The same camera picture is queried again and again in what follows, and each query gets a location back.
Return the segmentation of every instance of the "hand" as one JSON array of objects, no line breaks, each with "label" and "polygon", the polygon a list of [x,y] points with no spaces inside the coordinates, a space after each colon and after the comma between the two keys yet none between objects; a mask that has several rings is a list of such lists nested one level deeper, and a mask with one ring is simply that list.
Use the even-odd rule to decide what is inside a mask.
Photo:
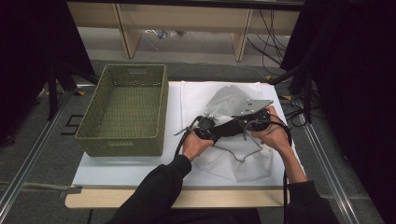
[{"label": "hand", "polygon": [[214,144],[213,140],[203,140],[194,131],[191,131],[183,143],[183,155],[193,161],[195,157],[201,155],[205,149]]},{"label": "hand", "polygon": [[[270,116],[271,121],[282,123],[272,105],[269,105],[266,108],[269,110],[271,115],[276,116]],[[290,148],[288,136],[285,130],[279,125],[270,124],[267,129],[260,132],[253,131],[251,132],[251,135],[261,139],[262,144],[266,144],[268,147],[272,147],[277,151]]]}]

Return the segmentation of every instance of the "black sleeve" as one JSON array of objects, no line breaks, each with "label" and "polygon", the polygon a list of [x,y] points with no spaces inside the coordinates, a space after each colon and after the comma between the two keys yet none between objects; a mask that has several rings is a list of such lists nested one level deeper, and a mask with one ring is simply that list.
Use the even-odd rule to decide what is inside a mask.
[{"label": "black sleeve", "polygon": [[191,163],[183,155],[175,157],[168,165],[159,165],[145,177],[107,224],[155,223],[172,207],[181,192],[183,177],[190,171]]},{"label": "black sleeve", "polygon": [[323,199],[315,189],[313,181],[289,184],[290,203],[288,223],[339,223],[329,201]]}]

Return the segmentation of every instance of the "black cloth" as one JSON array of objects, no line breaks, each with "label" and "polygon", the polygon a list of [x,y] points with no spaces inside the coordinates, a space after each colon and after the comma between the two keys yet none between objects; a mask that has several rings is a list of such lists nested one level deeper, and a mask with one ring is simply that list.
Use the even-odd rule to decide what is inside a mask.
[{"label": "black cloth", "polygon": [[[191,163],[183,155],[151,171],[107,224],[114,223],[261,223],[257,209],[171,209]],[[289,223],[338,223],[314,182],[289,184]]]}]

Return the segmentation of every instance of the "green woven basket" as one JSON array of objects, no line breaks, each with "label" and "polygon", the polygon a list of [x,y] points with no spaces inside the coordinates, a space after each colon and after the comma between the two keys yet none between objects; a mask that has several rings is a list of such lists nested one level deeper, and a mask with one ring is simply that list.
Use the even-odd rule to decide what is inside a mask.
[{"label": "green woven basket", "polygon": [[161,156],[168,89],[163,64],[107,65],[76,139],[91,157]]}]

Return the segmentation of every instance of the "person's left hand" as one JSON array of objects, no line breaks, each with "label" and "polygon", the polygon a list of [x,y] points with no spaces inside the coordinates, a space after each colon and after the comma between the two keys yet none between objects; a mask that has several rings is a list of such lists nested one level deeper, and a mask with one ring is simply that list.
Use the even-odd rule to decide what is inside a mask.
[{"label": "person's left hand", "polygon": [[193,161],[195,157],[201,155],[205,149],[214,144],[213,140],[201,139],[196,135],[195,131],[191,131],[183,143],[183,155]]}]

